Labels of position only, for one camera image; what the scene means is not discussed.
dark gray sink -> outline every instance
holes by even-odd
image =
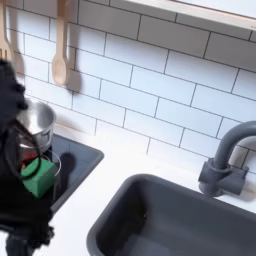
[[[91,228],[87,246],[92,256],[255,256],[256,215],[136,175]]]

green block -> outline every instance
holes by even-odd
[[[37,167],[38,158],[33,160],[25,169],[22,176],[29,176]],[[41,198],[53,186],[56,166],[54,163],[42,159],[42,164],[37,174],[31,179],[24,180],[23,184],[35,197]]]

kitchen counter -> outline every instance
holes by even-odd
[[[50,247],[43,247],[36,256],[89,256],[86,237],[98,216],[128,177],[148,173],[198,191],[199,172],[167,165],[144,155],[115,148],[111,141],[99,140],[72,129],[56,125],[55,133],[104,152],[105,158],[85,179],[52,220],[55,237]],[[220,200],[256,213],[254,193],[244,191],[241,197],[228,195]],[[6,235],[0,235],[0,255],[4,252]]]

gray faucet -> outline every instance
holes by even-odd
[[[204,194],[211,197],[221,196],[225,191],[241,194],[249,168],[245,167],[242,172],[237,172],[228,162],[237,143],[251,136],[256,136],[256,121],[239,124],[227,132],[215,157],[203,165],[199,188]]]

stainless steel pot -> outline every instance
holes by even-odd
[[[54,110],[47,104],[26,98],[28,109],[22,111],[17,120],[23,124],[36,139],[40,152],[44,153],[52,143],[53,126],[56,122]],[[23,137],[21,148],[24,152],[34,152],[34,147]]]

